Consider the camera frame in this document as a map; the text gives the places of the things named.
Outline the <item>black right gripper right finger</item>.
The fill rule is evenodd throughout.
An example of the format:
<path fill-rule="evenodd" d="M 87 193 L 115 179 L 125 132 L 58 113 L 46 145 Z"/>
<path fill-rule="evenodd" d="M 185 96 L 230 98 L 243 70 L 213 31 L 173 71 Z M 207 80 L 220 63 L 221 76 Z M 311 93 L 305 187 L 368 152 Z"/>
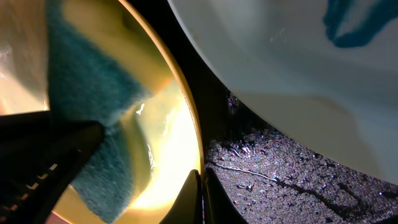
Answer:
<path fill-rule="evenodd" d="M 203 199 L 206 224 L 248 224 L 235 209 L 220 180 L 210 167 L 205 169 Z"/>

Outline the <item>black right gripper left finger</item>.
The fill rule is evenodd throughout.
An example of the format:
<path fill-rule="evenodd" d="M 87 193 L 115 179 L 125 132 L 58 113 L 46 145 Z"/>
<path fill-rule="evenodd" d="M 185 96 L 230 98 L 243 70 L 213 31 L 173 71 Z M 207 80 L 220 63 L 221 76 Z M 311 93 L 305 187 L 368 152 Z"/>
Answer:
<path fill-rule="evenodd" d="M 201 178 L 197 170 L 189 172 L 172 208 L 160 224 L 202 224 Z"/>

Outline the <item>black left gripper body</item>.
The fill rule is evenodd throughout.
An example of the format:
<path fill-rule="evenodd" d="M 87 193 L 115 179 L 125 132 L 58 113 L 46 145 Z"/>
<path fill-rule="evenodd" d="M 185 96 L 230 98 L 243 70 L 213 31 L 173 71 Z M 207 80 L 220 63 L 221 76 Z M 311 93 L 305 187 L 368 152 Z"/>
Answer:
<path fill-rule="evenodd" d="M 96 121 L 54 123 L 48 111 L 1 116 L 1 223 L 45 223 L 104 139 Z"/>

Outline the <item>yellow plate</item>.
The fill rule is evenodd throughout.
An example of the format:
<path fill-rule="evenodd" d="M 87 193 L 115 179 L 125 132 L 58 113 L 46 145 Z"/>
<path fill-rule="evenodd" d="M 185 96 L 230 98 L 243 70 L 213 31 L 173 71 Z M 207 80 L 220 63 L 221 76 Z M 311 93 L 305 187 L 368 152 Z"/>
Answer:
<path fill-rule="evenodd" d="M 116 60 L 150 95 L 120 117 L 132 159 L 129 206 L 113 223 L 158 223 L 188 173 L 200 170 L 201 139 L 183 74 L 147 21 L 127 1 L 129 35 Z M 1 114 L 51 111 L 48 95 L 47 1 L 1 2 Z M 55 209 L 71 223 L 105 223 L 71 186 Z"/>

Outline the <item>green yellow sponge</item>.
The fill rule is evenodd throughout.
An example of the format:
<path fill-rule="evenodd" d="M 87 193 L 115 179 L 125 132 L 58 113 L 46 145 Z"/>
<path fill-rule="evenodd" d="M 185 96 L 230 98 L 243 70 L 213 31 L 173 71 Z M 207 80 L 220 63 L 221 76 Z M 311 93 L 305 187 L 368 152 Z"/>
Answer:
<path fill-rule="evenodd" d="M 133 196 L 132 159 L 120 117 L 150 95 L 116 60 L 129 35 L 117 1 L 47 1 L 48 95 L 56 122 L 97 121 L 104 139 L 73 180 L 82 201 L 105 223 Z"/>

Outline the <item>pale green plate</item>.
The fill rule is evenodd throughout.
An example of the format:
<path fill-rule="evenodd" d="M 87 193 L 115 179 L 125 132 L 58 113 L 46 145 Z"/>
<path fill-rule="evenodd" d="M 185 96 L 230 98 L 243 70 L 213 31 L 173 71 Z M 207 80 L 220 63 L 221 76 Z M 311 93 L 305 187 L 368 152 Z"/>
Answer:
<path fill-rule="evenodd" d="M 170 1 L 247 107 L 309 149 L 397 183 L 397 2 Z"/>

